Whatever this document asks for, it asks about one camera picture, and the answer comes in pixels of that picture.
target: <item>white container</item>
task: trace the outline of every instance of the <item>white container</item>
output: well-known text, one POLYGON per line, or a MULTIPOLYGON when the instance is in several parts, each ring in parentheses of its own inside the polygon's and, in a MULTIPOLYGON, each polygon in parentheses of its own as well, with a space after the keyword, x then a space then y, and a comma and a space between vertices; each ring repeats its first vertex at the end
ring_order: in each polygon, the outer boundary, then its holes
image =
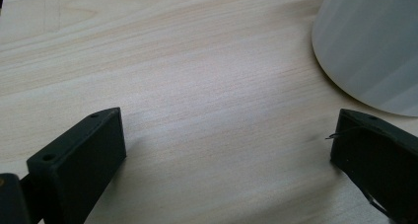
POLYGON ((418 0, 324 0, 313 50, 354 98, 418 116, 418 0))

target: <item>wooden table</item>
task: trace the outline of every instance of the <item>wooden table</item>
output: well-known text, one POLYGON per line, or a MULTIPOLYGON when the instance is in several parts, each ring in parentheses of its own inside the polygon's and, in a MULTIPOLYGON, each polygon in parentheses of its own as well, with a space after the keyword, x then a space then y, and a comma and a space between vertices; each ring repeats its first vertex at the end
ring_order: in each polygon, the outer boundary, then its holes
POLYGON ((86 223, 387 223, 329 164, 339 109, 413 134, 315 61, 322 0, 5 0, 0 173, 121 107, 128 158, 86 223))

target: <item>light wood surface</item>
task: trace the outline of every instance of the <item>light wood surface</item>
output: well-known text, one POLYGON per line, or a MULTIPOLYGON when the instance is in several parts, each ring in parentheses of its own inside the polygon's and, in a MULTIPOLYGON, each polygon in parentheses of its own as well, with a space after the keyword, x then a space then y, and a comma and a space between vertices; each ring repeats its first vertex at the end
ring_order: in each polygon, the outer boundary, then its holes
POLYGON ((128 158, 86 223, 388 223, 329 164, 339 109, 412 134, 314 59, 322 0, 5 0, 0 173, 121 107, 128 158))

